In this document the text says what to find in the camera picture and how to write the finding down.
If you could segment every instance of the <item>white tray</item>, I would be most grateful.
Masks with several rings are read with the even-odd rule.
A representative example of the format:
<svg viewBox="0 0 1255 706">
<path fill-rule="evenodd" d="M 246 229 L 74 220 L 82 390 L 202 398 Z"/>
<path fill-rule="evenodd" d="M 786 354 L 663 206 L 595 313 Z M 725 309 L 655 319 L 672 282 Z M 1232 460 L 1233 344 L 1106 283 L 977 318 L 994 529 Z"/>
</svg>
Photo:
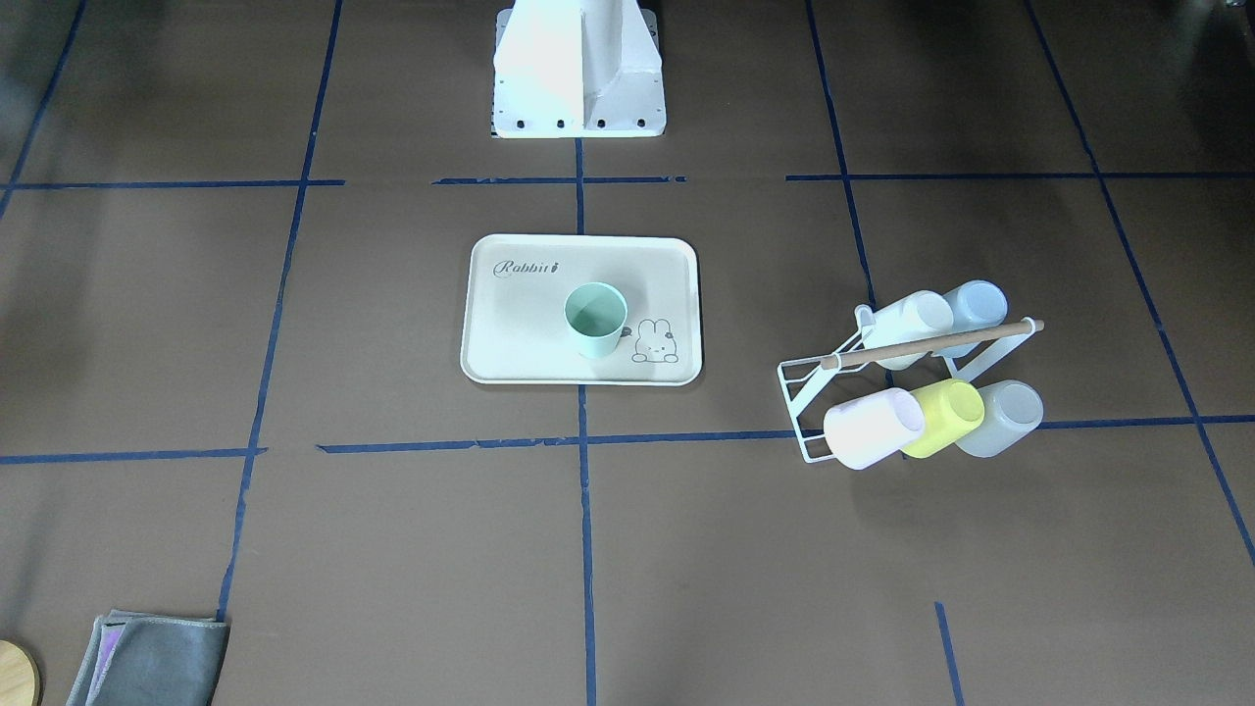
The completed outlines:
<svg viewBox="0 0 1255 706">
<path fill-rule="evenodd" d="M 579 355 L 562 312 L 566 295 L 589 281 L 614 285 L 628 300 L 619 346 L 596 361 Z M 693 382 L 702 372 L 697 252 L 674 237 L 481 238 L 471 250 L 462 372 L 486 385 Z"/>
</svg>

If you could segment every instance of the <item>yellow cup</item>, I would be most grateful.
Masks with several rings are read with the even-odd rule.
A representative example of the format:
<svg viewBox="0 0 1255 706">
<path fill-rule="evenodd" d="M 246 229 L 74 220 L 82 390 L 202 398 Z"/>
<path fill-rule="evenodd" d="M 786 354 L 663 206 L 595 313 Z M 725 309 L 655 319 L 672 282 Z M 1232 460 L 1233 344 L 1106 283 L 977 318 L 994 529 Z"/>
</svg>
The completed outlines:
<svg viewBox="0 0 1255 706">
<path fill-rule="evenodd" d="M 927 459 L 985 420 L 985 401 L 971 384 L 961 380 L 935 382 L 911 395 L 924 410 L 924 436 L 902 448 L 902 454 L 912 459 Z"/>
</svg>

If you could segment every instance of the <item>folded cloth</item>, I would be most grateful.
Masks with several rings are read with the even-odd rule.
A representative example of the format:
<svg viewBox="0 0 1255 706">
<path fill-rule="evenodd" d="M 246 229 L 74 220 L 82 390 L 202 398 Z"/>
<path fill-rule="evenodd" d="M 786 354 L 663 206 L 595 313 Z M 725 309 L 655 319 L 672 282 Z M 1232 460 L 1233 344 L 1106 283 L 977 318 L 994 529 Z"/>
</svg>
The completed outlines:
<svg viewBox="0 0 1255 706">
<path fill-rule="evenodd" d="M 206 706 L 222 667 L 226 623 L 110 611 L 65 706 Z"/>
</svg>

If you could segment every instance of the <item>wooden coaster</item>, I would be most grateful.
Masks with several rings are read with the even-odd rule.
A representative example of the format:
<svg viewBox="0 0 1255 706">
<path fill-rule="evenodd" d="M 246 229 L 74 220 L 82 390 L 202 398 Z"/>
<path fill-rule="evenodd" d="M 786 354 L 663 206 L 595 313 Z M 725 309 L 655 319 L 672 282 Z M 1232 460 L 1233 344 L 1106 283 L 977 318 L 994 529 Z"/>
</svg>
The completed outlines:
<svg viewBox="0 0 1255 706">
<path fill-rule="evenodd" d="M 39 667 L 25 650 L 0 640 L 0 706 L 36 706 Z"/>
</svg>

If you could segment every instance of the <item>wooden dowel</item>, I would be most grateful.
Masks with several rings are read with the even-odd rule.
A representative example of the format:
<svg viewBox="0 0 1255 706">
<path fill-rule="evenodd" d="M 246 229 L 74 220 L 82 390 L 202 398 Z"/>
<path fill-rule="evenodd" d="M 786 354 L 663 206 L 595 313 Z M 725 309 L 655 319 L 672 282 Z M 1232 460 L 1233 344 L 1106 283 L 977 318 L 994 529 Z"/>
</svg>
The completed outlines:
<svg viewBox="0 0 1255 706">
<path fill-rule="evenodd" d="M 937 335 L 935 337 L 921 337 L 919 340 L 895 342 L 894 345 L 885 345 L 881 347 L 865 347 L 851 352 L 840 352 L 840 355 L 836 356 L 825 356 L 823 359 L 820 359 L 820 367 L 826 371 L 843 367 L 857 367 L 863 364 L 897 359 L 899 356 L 912 356 L 915 352 L 930 352 L 932 350 L 950 347 L 951 345 L 981 342 L 985 340 L 1007 337 L 1008 335 L 1033 332 L 1034 330 L 1042 330 L 1044 327 L 1045 321 L 1042 319 L 1019 320 L 1013 324 L 1003 324 L 964 332 L 951 332 L 949 335 Z"/>
</svg>

